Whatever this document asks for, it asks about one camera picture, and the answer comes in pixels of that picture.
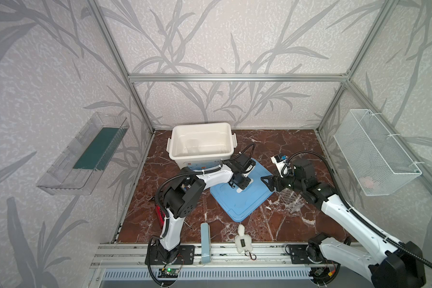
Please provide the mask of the clear test tube rack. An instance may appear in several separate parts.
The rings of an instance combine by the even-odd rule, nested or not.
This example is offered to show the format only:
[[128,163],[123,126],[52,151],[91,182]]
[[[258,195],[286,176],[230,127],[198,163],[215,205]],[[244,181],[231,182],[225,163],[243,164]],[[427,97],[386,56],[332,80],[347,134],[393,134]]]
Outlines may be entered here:
[[290,214],[300,211],[306,204],[306,200],[299,193],[288,188],[277,192],[277,196],[280,202],[284,205],[285,210]]

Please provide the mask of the blue plastic bin lid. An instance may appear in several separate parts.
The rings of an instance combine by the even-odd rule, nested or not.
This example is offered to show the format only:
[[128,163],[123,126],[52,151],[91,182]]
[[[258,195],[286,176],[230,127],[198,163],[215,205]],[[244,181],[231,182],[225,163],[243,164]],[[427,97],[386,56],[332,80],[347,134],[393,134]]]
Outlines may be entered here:
[[214,199],[234,222],[243,222],[273,193],[260,179],[272,174],[257,160],[254,162],[256,165],[248,175],[252,181],[246,189],[232,188],[228,183],[210,188]]

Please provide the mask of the white plastic storage bin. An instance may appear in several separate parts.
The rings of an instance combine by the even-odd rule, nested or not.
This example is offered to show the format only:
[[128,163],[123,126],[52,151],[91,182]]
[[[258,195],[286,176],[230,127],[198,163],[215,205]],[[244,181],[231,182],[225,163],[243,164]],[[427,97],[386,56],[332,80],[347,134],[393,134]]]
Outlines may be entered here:
[[228,160],[237,146],[230,124],[219,122],[174,127],[166,151],[179,168],[204,170]]

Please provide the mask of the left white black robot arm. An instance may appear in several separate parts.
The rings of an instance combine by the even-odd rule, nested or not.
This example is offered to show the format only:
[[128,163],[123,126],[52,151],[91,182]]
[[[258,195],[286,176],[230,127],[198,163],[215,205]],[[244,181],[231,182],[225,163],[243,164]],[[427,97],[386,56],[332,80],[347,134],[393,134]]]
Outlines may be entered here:
[[252,182],[249,174],[255,167],[254,159],[240,153],[210,169],[183,168],[179,174],[165,180],[154,197],[164,214],[162,233],[156,240],[160,253],[167,255],[178,251],[184,219],[196,208],[205,190],[220,184],[244,190]]

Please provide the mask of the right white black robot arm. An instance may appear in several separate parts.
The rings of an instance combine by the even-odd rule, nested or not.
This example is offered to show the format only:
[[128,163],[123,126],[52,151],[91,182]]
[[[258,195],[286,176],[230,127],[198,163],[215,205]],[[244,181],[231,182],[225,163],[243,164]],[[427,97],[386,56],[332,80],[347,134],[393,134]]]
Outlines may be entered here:
[[358,250],[319,234],[308,242],[310,259],[337,262],[363,276],[376,288],[421,288],[427,283],[425,268],[432,270],[432,263],[423,258],[422,250],[412,242],[391,238],[350,206],[338,188],[319,182],[311,161],[299,159],[293,163],[283,154],[273,156],[271,161],[278,175],[261,179],[270,191],[289,189],[299,193],[364,247]]

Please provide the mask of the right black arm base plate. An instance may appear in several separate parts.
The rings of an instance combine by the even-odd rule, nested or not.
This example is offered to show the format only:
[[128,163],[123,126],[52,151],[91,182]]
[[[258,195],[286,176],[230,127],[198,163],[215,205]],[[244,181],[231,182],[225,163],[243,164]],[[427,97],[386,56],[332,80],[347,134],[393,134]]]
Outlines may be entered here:
[[308,254],[307,244],[287,244],[285,252],[290,256],[292,264],[322,264],[323,260],[317,256],[311,257]]

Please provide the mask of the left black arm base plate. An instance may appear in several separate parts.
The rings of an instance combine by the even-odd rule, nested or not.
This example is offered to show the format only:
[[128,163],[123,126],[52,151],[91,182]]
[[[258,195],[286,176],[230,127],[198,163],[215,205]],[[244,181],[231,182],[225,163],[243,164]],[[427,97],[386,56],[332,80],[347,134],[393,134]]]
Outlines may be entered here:
[[168,251],[159,244],[148,248],[145,263],[147,265],[193,265],[194,255],[195,246],[192,245],[178,245]]

